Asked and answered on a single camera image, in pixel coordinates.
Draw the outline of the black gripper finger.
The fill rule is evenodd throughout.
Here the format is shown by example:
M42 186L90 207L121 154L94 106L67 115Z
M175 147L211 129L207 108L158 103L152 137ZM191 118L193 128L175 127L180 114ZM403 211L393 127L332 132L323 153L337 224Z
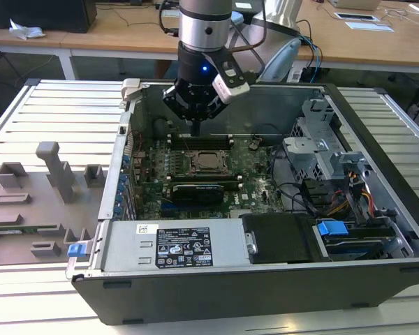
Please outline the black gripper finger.
M181 120L185 120L189 126L191 137L196 136L196 111L192 105L187 103L178 92L178 88L172 85L163 90L162 101L175 113Z
M196 116L195 116L195 136L200 135L201 123L207 119L214 119L228 106L222 102L222 100L216 96L211 101L205 101L204 103L197 104Z

